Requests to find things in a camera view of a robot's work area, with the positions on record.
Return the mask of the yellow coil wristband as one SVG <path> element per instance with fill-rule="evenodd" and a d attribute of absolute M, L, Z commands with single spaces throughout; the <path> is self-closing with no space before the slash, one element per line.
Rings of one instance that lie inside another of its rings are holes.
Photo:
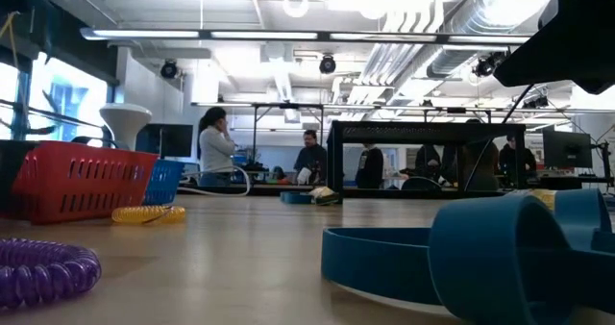
<path fill-rule="evenodd" d="M 114 223 L 130 225 L 176 224 L 185 221 L 185 208 L 179 206 L 139 206 L 115 209 Z"/>

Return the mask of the red plastic basket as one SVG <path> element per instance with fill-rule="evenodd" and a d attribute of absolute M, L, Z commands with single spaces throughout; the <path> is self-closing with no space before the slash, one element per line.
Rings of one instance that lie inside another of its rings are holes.
<path fill-rule="evenodd" d="M 109 217 L 142 203 L 155 154 L 42 141 L 28 152 L 0 217 L 33 224 Z"/>

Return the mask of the yellow crayon box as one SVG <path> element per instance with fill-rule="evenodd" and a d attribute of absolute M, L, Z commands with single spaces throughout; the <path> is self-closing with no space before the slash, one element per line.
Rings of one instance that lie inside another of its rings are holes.
<path fill-rule="evenodd" d="M 549 208 L 552 212 L 554 211 L 555 197 L 557 194 L 556 190 L 535 188 L 535 189 L 530 189 L 529 194 L 538 198 L 540 201 L 542 201 L 545 204 L 545 206 Z"/>

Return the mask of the purple coil wristband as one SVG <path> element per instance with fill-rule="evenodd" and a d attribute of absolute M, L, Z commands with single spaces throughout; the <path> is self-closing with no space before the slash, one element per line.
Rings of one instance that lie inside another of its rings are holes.
<path fill-rule="evenodd" d="M 0 238 L 0 310 L 69 299 L 102 276 L 97 255 L 84 247 L 26 238 Z"/>

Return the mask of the black mesh shelf riser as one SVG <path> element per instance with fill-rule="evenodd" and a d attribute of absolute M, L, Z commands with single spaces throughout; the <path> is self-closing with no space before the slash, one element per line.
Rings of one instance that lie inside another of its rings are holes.
<path fill-rule="evenodd" d="M 429 123 L 429 122 L 377 122 L 377 121 L 338 121 L 332 122 L 327 139 L 328 176 L 327 187 L 338 194 L 337 203 L 350 198 L 384 199 L 459 199 L 466 197 L 497 196 L 497 191 L 473 191 L 471 185 L 476 176 L 479 163 L 472 169 L 466 168 L 467 159 L 462 156 L 463 148 L 469 143 L 483 142 L 480 158 L 494 138 L 514 135 L 520 147 L 524 145 L 524 124 L 505 123 Z M 456 191 L 427 190 L 358 190 L 344 188 L 343 147 L 346 143 L 374 143 L 410 145 L 433 144 L 455 147 Z"/>

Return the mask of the black chair back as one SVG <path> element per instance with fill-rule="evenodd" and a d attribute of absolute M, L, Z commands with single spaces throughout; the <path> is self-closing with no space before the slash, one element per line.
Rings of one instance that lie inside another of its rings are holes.
<path fill-rule="evenodd" d="M 402 190 L 412 191 L 440 191 L 442 187 L 432 179 L 412 176 L 404 181 Z"/>

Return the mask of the black computer monitor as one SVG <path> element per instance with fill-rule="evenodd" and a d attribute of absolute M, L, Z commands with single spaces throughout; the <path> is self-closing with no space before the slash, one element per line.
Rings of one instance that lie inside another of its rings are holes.
<path fill-rule="evenodd" d="M 590 168 L 592 143 L 588 134 L 544 131 L 544 165 L 557 168 Z"/>
<path fill-rule="evenodd" d="M 193 127 L 184 124 L 147 124 L 136 136 L 135 150 L 164 158 L 188 158 Z"/>

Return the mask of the blue plastic basket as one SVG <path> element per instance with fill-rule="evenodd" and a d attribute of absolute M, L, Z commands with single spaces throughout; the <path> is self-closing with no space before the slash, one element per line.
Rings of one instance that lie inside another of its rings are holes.
<path fill-rule="evenodd" d="M 157 160 L 151 173 L 142 204 L 145 206 L 171 204 L 183 178 L 183 162 Z"/>

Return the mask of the long ceiling light bar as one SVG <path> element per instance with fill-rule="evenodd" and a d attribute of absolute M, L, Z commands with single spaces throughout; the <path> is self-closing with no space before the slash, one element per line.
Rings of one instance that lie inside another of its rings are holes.
<path fill-rule="evenodd" d="M 168 30 L 81 28 L 87 40 L 221 40 L 221 41 L 308 41 L 348 43 L 402 43 L 478 46 L 517 46 L 528 35 L 468 35 L 445 33 L 329 32 L 281 30 Z"/>

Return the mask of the white mushroom lamp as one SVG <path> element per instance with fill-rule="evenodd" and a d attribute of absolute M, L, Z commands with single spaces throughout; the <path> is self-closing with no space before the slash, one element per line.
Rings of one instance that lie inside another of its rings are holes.
<path fill-rule="evenodd" d="M 152 119 L 149 110 L 128 103 L 108 103 L 99 113 L 111 131 L 113 140 L 129 150 L 135 150 L 138 132 Z"/>

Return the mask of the black ceiling light cluster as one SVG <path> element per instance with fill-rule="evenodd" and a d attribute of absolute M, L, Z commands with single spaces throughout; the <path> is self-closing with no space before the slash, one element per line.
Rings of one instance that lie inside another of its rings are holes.
<path fill-rule="evenodd" d="M 491 76 L 511 54 L 511 50 L 508 49 L 506 51 L 496 51 L 480 55 L 472 67 L 472 73 L 478 78 Z"/>

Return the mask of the bright window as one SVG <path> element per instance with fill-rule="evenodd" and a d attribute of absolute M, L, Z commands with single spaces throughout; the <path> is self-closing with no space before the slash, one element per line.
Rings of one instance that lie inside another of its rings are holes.
<path fill-rule="evenodd" d="M 18 64 L 0 61 L 0 139 L 103 138 L 99 110 L 110 86 L 43 52 Z"/>

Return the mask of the black plastic bin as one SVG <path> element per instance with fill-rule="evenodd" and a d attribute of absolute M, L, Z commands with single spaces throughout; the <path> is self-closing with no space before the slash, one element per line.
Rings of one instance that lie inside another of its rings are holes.
<path fill-rule="evenodd" d="M 0 214 L 11 205 L 12 184 L 26 155 L 38 146 L 37 142 L 0 139 Z"/>

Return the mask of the black metal frame stand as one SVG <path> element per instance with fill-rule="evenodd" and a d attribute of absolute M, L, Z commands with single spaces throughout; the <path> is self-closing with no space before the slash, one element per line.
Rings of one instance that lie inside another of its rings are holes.
<path fill-rule="evenodd" d="M 253 127 L 252 127 L 252 162 L 254 163 L 257 159 L 257 141 L 258 141 L 258 122 L 264 118 L 269 112 L 273 109 L 278 109 L 281 111 L 285 110 L 294 110 L 297 112 L 307 111 L 310 113 L 318 123 L 318 127 L 320 128 L 317 136 L 320 138 L 319 144 L 323 143 L 324 138 L 324 127 L 325 127 L 325 108 L 323 104 L 313 104 L 313 103 L 292 103 L 289 101 L 285 102 L 270 102 L 270 103 L 252 103 L 250 107 L 253 109 Z"/>

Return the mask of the silver ventilation duct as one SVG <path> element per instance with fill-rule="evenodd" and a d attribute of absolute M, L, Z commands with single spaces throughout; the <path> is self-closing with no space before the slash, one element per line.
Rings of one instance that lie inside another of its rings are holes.
<path fill-rule="evenodd" d="M 448 34 L 510 34 L 541 11 L 551 0 L 467 0 L 442 26 Z M 417 69 L 419 75 L 442 79 L 451 76 L 472 59 L 475 50 L 453 50 L 427 45 L 427 60 Z"/>

